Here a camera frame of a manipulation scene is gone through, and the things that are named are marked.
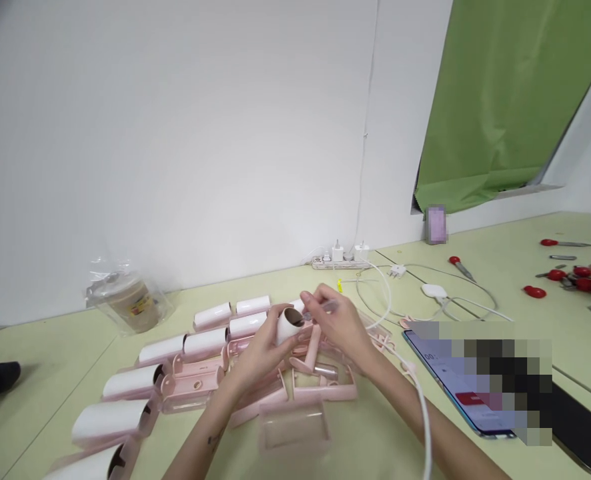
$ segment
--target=white charger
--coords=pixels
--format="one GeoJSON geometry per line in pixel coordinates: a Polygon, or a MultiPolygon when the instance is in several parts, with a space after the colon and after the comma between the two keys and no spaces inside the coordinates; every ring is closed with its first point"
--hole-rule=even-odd
{"type": "Polygon", "coordinates": [[[436,299],[439,303],[447,297],[447,291],[439,285],[432,285],[431,283],[425,283],[422,285],[422,293],[427,297],[436,299]]]}

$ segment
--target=clear plastic cover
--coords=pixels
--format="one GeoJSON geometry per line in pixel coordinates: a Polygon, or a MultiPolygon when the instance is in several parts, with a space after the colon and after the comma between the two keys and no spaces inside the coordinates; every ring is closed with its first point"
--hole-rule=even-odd
{"type": "Polygon", "coordinates": [[[322,454],[330,445],[331,433],[320,400],[260,405],[260,453],[305,457],[322,454]]]}
{"type": "Polygon", "coordinates": [[[167,319],[173,306],[155,284],[133,267],[131,261],[98,258],[89,269],[87,308],[96,307],[118,326],[120,335],[146,332],[167,319]]]}

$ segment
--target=screwdriver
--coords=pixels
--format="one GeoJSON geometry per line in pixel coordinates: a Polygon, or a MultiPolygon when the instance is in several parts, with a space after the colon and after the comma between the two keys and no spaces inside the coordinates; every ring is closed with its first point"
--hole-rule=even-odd
{"type": "Polygon", "coordinates": [[[459,257],[449,257],[449,262],[453,263],[456,266],[456,268],[460,270],[460,273],[462,273],[469,280],[471,280],[474,283],[476,282],[474,280],[474,276],[471,273],[469,273],[469,271],[464,267],[464,265],[462,265],[462,263],[460,263],[459,257]]]}
{"type": "Polygon", "coordinates": [[[561,247],[591,247],[591,243],[579,243],[579,242],[559,242],[558,240],[544,239],[540,240],[540,244],[545,247],[553,247],[559,245],[561,247]]]}

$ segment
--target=plastic packaging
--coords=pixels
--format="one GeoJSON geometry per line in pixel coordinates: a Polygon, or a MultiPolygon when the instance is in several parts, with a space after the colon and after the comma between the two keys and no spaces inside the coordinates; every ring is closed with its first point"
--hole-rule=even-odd
{"type": "Polygon", "coordinates": [[[320,400],[290,401],[259,407],[261,454],[307,458],[325,453],[331,433],[320,400]]]}
{"type": "Polygon", "coordinates": [[[140,446],[133,437],[112,442],[53,462],[44,480],[129,480],[140,446]]]}
{"type": "Polygon", "coordinates": [[[155,282],[145,279],[130,262],[112,265],[98,259],[92,264],[87,308],[96,307],[106,314],[121,335],[146,332],[173,313],[173,306],[155,282]]]}

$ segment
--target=white cylindrical roll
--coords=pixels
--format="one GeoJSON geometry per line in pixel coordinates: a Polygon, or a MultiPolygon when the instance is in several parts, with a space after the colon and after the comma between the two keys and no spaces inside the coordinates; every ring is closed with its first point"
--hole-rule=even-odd
{"type": "Polygon", "coordinates": [[[289,303],[291,303],[293,308],[298,310],[300,313],[304,311],[304,302],[302,300],[291,300],[289,303]]]}
{"type": "Polygon", "coordinates": [[[185,355],[219,351],[227,344],[227,328],[188,335],[184,341],[185,355]]]}
{"type": "Polygon", "coordinates": [[[119,400],[89,405],[75,421],[74,443],[136,430],[148,400],[119,400]]]}
{"type": "Polygon", "coordinates": [[[298,333],[304,326],[302,314],[291,307],[284,309],[279,319],[277,320],[277,337],[275,344],[280,345],[287,338],[292,337],[298,333]]]}
{"type": "Polygon", "coordinates": [[[122,443],[52,471],[44,480],[108,480],[109,467],[122,443]]]}
{"type": "Polygon", "coordinates": [[[232,339],[253,335],[267,319],[266,312],[254,313],[229,322],[229,333],[232,339]]]}
{"type": "Polygon", "coordinates": [[[112,397],[122,393],[142,390],[155,385],[155,372],[161,368],[160,364],[152,365],[122,373],[116,373],[104,385],[103,397],[112,397]]]}
{"type": "Polygon", "coordinates": [[[196,328],[206,328],[229,317],[231,317],[231,303],[227,302],[196,313],[193,323],[196,328]]]}
{"type": "Polygon", "coordinates": [[[182,347],[184,346],[185,334],[178,335],[170,339],[152,343],[146,345],[141,351],[137,358],[140,363],[148,362],[157,358],[173,357],[178,353],[182,353],[182,347]]]}
{"type": "Polygon", "coordinates": [[[271,299],[269,295],[264,295],[264,297],[239,301],[235,304],[235,311],[238,315],[243,315],[244,313],[268,310],[269,307],[271,307],[271,299]]]}

